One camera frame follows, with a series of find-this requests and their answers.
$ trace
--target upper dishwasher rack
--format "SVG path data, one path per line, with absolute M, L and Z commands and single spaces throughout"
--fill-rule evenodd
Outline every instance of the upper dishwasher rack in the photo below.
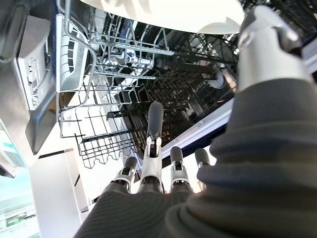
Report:
M 241 3 L 245 12 L 264 3 L 279 11 L 267 0 Z M 56 98 L 61 137 L 76 138 L 85 167 L 123 156 L 142 158 L 146 112 L 153 101 L 164 107 L 164 146 L 233 97 L 237 35 L 163 29 L 87 5 L 88 20 L 80 21 L 70 15 L 70 10 L 76 15 L 70 0 L 65 1 L 65 10 L 57 4 L 70 41 L 88 50 L 81 59 L 85 70 L 80 88 Z M 67 31 L 71 24 L 87 41 Z

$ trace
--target wire rack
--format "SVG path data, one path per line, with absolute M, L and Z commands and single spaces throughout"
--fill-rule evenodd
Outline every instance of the wire rack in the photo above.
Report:
M 241 1 L 246 12 L 271 2 Z M 154 101 L 164 107 L 164 146 L 234 96 L 236 35 L 164 29 L 92 7 L 84 27 L 70 16 L 70 0 L 65 9 L 57 3 L 65 22 L 88 39 L 81 43 L 90 52 L 82 86 L 56 97 L 60 135 L 76 138 L 86 168 L 132 155 L 142 163 L 147 112 Z M 216 87 L 219 74 L 224 84 Z

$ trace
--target dishwasher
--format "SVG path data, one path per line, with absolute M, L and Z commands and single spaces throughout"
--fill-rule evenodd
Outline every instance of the dishwasher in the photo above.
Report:
M 308 45 L 317 35 L 313 1 L 265 4 Z M 56 120 L 74 137 L 84 166 L 134 156 L 143 164 L 147 111 L 164 107 L 162 157 L 172 146 L 208 146 L 230 116 L 238 75 L 237 34 L 189 33 L 149 25 L 80 1 L 57 0 Z

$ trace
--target black finger pad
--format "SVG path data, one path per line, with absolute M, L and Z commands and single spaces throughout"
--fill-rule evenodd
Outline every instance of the black finger pad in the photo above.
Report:
M 196 158 L 196 162 L 197 164 L 199 164 L 200 162 L 202 163 L 209 163 L 209 156 L 206 150 L 204 149 L 197 149 L 195 151 L 195 158 Z
M 159 102 L 153 102 L 149 108 L 149 121 L 147 137 L 157 138 L 162 134 L 163 124 L 163 105 Z
M 124 163 L 124 166 L 134 169 L 137 166 L 137 163 L 138 163 L 138 160 L 135 157 L 131 156 L 126 160 L 126 162 Z
M 173 161 L 179 162 L 183 160 L 183 152 L 181 150 L 181 148 L 174 146 L 173 148 L 171 148 L 170 150 L 170 161 L 171 163 Z

